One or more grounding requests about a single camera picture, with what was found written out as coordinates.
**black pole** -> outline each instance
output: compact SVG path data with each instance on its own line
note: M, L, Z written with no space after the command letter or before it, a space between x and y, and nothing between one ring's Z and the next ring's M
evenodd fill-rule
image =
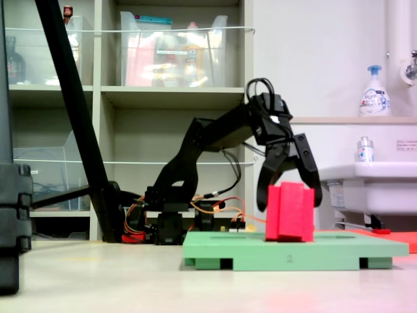
M0 27L0 163L13 163L3 0L0 1Z
M90 194L90 197L104 241L119 243L124 231L124 210L120 204L120 190L107 179L58 0L35 2L61 84L66 111L83 161L85 175L89 185L97 190Z
M57 0L35 0L90 186L109 184Z

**soap dispenser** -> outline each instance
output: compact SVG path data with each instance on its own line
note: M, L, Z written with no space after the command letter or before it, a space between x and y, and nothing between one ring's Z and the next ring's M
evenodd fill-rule
M367 68L371 72L371 81L365 88L359 106L360 116L389 116L391 115L390 98L379 80L378 71L382 67L372 65Z

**faucet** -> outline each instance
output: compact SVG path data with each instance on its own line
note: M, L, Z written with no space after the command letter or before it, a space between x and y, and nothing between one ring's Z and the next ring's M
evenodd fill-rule
M408 79L415 80L417 79L417 50L412 50L411 56L414 60L414 64L406 67L405 75Z

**clear plastic container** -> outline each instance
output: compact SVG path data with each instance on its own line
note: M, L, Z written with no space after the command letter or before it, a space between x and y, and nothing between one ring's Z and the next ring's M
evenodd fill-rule
M218 16L212 27L226 27ZM121 12L122 85L225 87L225 29L141 32L133 14Z
M52 196L57 192L87 185L87 178L73 132L70 133L63 147L13 148L13 156L15 163L27 164L31 167L34 201ZM88 196L84 196L43 209L88 211L90 200Z
M86 19L83 16L71 17L67 33L72 54L76 60L81 83L91 85L93 83L94 34L82 33L81 30L83 29L91 29ZM6 29L6 36L15 38L15 54L22 57L25 67L21 79L10 83L59 85L48 42L43 31Z

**black stand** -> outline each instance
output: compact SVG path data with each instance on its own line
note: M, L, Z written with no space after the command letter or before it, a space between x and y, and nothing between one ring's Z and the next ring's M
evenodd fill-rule
M13 164L3 0L0 0L0 295L19 290L19 255L31 249L29 209L89 194L104 241L120 243L123 194L109 182L57 0L36 0L89 186L32 203L29 166Z

